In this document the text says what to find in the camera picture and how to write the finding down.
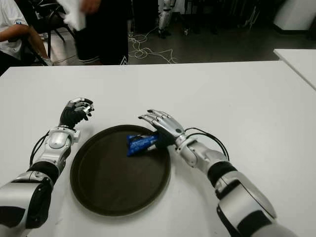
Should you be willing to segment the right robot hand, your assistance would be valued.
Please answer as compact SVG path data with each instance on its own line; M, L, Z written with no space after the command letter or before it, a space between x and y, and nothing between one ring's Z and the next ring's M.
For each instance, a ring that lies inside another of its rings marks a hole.
M149 109L138 119L148 122L156 129L158 140L155 146L159 149L171 145L178 148L187 139L183 126L166 112Z

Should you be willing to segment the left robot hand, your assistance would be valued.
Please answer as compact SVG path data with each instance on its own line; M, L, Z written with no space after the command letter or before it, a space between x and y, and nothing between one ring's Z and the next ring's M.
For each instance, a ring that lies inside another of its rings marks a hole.
M91 100L83 97L72 99L66 104L61 113L59 126L74 129L82 120L88 121L93 111L94 106Z

